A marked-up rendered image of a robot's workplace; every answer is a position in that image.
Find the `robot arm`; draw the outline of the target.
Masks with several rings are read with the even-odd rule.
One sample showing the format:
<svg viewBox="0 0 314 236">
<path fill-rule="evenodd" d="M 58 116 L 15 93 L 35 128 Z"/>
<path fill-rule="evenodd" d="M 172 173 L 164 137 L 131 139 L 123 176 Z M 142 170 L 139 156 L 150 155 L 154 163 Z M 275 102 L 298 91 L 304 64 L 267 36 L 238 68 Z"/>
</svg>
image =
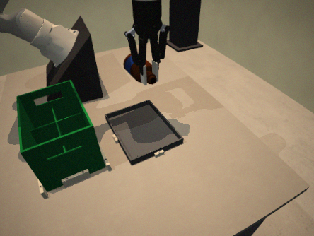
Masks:
<svg viewBox="0 0 314 236">
<path fill-rule="evenodd" d="M 37 47 L 41 55 L 53 61 L 57 67 L 74 46 L 77 30 L 66 29 L 42 19 L 28 9 L 3 13 L 9 0 L 0 0 L 0 33 L 11 33 Z"/>
</svg>

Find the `dark green divided crate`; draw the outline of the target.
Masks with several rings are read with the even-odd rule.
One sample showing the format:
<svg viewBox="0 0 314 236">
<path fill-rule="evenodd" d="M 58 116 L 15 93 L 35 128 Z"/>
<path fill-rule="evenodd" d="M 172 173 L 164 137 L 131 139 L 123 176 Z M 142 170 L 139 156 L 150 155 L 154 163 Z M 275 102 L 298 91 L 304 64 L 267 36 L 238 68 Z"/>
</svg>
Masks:
<svg viewBox="0 0 314 236">
<path fill-rule="evenodd" d="M 34 102 L 59 91 L 62 98 Z M 78 172 L 88 169 L 91 174 L 106 167 L 93 123 L 71 80 L 16 99 L 20 152 L 47 192 Z"/>
</svg>

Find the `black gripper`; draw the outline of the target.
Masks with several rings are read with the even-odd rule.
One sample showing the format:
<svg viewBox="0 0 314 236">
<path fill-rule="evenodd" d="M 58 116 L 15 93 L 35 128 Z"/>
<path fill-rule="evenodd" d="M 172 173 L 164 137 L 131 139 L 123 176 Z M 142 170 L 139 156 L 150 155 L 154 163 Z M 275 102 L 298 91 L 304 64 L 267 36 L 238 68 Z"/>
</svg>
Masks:
<svg viewBox="0 0 314 236">
<path fill-rule="evenodd" d="M 146 44 L 150 39 L 152 53 L 152 73 L 158 82 L 158 70 L 161 59 L 165 58 L 165 49 L 170 26 L 162 24 L 161 0 L 136 1 L 132 0 L 134 24 L 129 32 L 124 32 L 128 39 L 132 61 L 138 66 L 141 82 L 147 85 L 146 78 Z M 153 22 L 152 22 L 153 21 Z M 158 41 L 158 31 L 159 41 Z M 135 33 L 139 36 L 139 55 L 136 48 Z"/>
</svg>

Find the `brown bottle with blue label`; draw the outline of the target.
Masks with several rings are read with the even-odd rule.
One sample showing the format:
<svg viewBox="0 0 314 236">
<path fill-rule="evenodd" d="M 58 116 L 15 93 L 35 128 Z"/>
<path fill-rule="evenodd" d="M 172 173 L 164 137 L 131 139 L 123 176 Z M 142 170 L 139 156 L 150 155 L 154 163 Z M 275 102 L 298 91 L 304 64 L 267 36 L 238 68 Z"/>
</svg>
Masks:
<svg viewBox="0 0 314 236">
<path fill-rule="evenodd" d="M 124 59 L 124 69 L 138 82 L 141 83 L 141 74 L 139 73 L 139 66 L 132 62 L 132 56 L 129 54 Z M 147 83 L 153 85 L 156 83 L 156 75 L 152 73 L 152 64 L 146 60 L 146 78 Z"/>
</svg>

